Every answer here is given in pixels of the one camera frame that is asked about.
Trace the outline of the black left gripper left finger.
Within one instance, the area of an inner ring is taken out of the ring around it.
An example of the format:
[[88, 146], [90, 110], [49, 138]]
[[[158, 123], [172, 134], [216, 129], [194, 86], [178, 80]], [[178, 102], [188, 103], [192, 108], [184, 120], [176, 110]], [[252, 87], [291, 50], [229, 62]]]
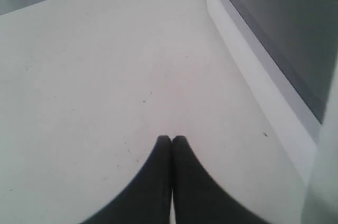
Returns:
[[170, 223], [172, 142], [159, 136], [131, 182], [85, 223]]

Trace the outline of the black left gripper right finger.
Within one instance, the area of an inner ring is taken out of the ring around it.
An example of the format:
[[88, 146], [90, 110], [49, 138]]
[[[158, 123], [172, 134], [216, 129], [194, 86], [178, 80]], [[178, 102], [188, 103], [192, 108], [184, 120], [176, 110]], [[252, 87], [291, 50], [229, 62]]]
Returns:
[[209, 176], [184, 136], [172, 140], [176, 223], [257, 223]]

